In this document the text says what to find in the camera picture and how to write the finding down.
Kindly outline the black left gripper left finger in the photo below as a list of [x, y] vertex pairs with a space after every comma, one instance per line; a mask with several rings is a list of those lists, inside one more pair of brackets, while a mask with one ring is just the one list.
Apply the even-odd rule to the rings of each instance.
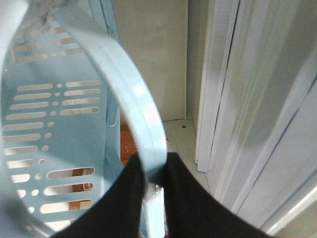
[[130, 156], [106, 194], [54, 238], [137, 238], [144, 196], [144, 173], [138, 154]]

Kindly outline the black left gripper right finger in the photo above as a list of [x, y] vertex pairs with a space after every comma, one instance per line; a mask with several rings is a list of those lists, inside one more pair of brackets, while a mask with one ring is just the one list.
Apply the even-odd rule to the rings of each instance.
[[163, 188], [171, 238], [268, 237], [215, 200], [193, 177], [176, 152], [167, 155]]

